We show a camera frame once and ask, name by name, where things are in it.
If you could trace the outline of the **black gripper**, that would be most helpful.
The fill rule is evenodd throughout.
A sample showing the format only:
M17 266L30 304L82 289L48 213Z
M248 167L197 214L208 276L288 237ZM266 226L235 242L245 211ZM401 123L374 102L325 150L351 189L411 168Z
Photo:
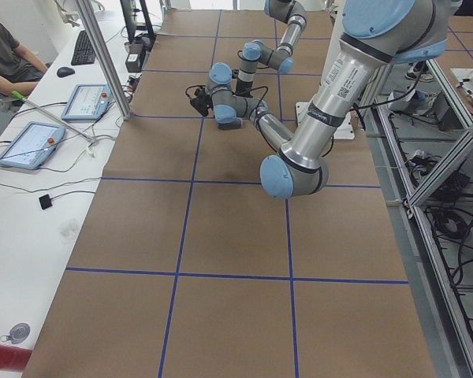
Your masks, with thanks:
M236 80L235 94L240 97L251 97L251 90L253 85L253 79L241 79L240 77Z

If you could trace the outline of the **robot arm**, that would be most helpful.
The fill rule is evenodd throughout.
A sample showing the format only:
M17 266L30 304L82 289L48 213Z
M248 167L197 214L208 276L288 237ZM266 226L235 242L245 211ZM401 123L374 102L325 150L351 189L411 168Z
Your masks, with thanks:
M286 24L276 49L259 40L244 46L240 71L224 63L212 66L204 89L207 108L221 128L249 119L274 149L260 166L261 184L275 198L310 195L328 180L322 150L346 114L383 65L425 61L441 55L447 44L449 18L458 1L347 1L338 17L343 24L335 57L326 78L309 101L298 128L290 131L263 100L250 98L258 64L281 73L292 67L292 53L307 25L296 1L268 1L266 14Z
M251 97L258 64L276 70L280 74L289 73L293 66L293 52L302 32L307 27L307 14L298 1L265 1L267 16L286 24L281 41L276 48L268 47L261 40L245 43L241 52L240 67L236 75L236 94Z

